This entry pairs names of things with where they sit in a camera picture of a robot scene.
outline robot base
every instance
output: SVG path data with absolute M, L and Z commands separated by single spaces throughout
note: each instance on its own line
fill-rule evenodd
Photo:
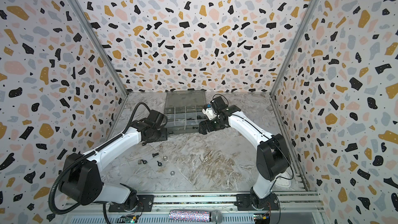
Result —
M 269 194 L 264 199 L 259 199 L 253 189 L 250 190 L 250 194 L 237 194 L 235 205 L 238 207 L 238 211 L 268 211 L 270 206 L 273 211 L 279 210 L 275 193 Z
M 137 195 L 138 197 L 138 209 L 136 210 L 135 213 L 141 213 L 141 212 L 151 212 L 152 211 L 152 203 L 154 196 L 153 195 Z M 119 203 L 113 203 L 113 205 L 109 206 L 110 213 L 112 212 L 124 212 L 124 210 L 121 207 L 121 204 Z

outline marble surface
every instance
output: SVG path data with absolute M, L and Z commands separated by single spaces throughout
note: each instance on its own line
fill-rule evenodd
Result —
M 206 92 L 209 102 L 215 93 Z M 268 95 L 225 93 L 229 105 L 236 105 L 266 131 L 280 133 Z M 113 135 L 126 126 L 135 105 L 142 101 L 149 108 L 163 112 L 166 93 L 131 93 Z M 134 119 L 146 117 L 140 106 Z M 153 158 L 152 153 L 159 153 Z M 147 164 L 138 164 L 141 159 Z M 113 160 L 102 172 L 102 180 L 124 183 L 137 191 L 249 191 L 258 171 L 256 151 L 251 143 L 233 128 L 207 135 L 199 133 L 171 135 L 167 141 L 138 144 Z M 274 186 L 274 191 L 300 190 L 292 180 L 289 189 Z

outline small black part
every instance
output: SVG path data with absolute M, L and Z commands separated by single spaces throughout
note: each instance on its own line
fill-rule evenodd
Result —
M 386 9 L 384 9 L 384 10 L 382 11 L 382 14 L 383 14 L 383 16 L 384 16 L 384 15 L 390 14 L 390 12 L 389 12 L 388 9 L 386 8 Z
M 141 202 L 138 204 L 137 213 L 141 212 L 151 212 L 152 211 L 152 204 L 149 205 L 149 202 L 153 202 L 154 195 L 137 195 L 138 200 L 137 202 Z M 113 203 L 113 205 L 109 206 L 108 212 L 122 212 L 122 204 Z
M 266 27 L 269 29 L 276 28 L 276 22 L 270 22 L 266 24 Z
M 250 190 L 250 194 L 237 194 L 235 206 L 238 207 L 238 211 L 256 211 L 252 204 L 261 205 L 268 211 L 268 204 L 271 206 L 272 211 L 278 211 L 279 205 L 275 193 L 271 193 L 264 199 L 258 199 L 256 194 L 253 192 L 253 188 Z
M 0 10 L 0 17 L 2 19 L 7 19 L 7 14 L 3 10 Z

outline microphone grille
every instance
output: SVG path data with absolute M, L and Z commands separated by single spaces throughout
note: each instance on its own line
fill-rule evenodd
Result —
M 222 223 L 222 213 L 219 211 L 211 212 L 211 221 L 217 224 Z

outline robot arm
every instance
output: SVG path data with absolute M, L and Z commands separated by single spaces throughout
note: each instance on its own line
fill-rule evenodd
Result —
M 166 116 L 150 110 L 147 118 L 130 120 L 128 127 L 122 133 L 99 147 L 84 154 L 69 155 L 65 160 L 63 171 L 50 190 L 51 211 L 55 214 L 64 214 L 78 205 L 87 205 L 92 202 L 120 203 L 121 208 L 126 211 L 135 208 L 138 204 L 137 191 L 126 185 L 103 183 L 100 172 L 117 156 L 139 142 L 151 143 L 167 140 L 167 130 L 164 127 L 166 124 L 161 125 L 164 119 L 167 123 Z M 57 188 L 78 203 L 66 210 L 57 209 L 54 202 Z
M 202 112 L 209 118 L 200 123 L 199 133 L 232 127 L 240 132 L 257 151 L 256 167 L 259 175 L 251 189 L 251 201 L 255 208 L 261 209 L 277 176 L 290 165 L 289 152 L 282 135 L 272 135 L 251 121 L 235 105 L 227 106 L 222 97 L 214 98 L 203 107 Z

